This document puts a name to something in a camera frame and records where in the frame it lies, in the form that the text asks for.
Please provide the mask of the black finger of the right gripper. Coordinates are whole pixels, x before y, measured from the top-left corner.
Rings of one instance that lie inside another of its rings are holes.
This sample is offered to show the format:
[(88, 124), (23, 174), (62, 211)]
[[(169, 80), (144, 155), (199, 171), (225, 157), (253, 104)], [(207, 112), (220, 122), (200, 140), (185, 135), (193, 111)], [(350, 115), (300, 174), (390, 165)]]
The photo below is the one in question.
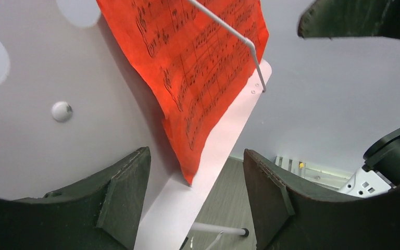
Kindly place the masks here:
[(314, 1), (302, 13), (301, 38), (387, 37), (400, 40), (400, 1)]

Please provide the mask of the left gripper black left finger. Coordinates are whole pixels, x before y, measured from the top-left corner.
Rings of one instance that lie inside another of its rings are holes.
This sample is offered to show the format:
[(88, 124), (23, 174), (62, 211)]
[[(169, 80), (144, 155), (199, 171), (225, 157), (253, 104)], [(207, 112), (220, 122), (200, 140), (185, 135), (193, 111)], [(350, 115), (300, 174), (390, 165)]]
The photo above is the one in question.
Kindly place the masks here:
[(42, 198), (0, 199), (0, 249), (133, 249), (150, 169), (141, 147)]

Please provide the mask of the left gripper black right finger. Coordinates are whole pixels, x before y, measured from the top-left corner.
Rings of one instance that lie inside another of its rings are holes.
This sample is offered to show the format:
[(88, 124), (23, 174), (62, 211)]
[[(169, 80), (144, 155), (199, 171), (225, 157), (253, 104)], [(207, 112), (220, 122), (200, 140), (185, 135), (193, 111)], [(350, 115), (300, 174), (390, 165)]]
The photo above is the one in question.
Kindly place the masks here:
[(257, 249), (400, 249), (400, 186), (359, 198), (243, 157)]

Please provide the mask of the lilac tripod music stand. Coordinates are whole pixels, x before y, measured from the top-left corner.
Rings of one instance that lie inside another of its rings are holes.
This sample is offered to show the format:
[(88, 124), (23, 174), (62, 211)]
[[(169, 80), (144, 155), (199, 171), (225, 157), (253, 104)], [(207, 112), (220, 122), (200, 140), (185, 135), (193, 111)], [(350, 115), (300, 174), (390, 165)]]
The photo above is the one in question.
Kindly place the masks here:
[(0, 1), (0, 198), (42, 197), (147, 146), (135, 248), (179, 249), (261, 91), (254, 74), (212, 130), (189, 186), (154, 94), (95, 1)]

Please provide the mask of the red sheet music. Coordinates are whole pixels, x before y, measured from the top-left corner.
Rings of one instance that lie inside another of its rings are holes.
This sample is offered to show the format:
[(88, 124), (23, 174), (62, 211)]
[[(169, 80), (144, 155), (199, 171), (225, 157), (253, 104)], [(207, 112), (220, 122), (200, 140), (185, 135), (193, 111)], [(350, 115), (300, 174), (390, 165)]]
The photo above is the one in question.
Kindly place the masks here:
[(129, 63), (152, 90), (187, 183), (207, 137), (261, 61), (269, 33), (260, 1), (202, 1), (238, 38), (189, 1), (98, 1)]

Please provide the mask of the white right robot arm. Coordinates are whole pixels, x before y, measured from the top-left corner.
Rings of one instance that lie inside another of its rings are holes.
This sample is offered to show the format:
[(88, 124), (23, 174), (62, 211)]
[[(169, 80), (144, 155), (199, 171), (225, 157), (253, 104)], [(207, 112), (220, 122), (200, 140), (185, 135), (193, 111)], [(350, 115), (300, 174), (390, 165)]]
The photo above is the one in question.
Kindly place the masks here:
[[(297, 35), (400, 40), (400, 1), (314, 1), (302, 13)], [(372, 144), (363, 159), (340, 193), (366, 198), (400, 185), (400, 128)]]

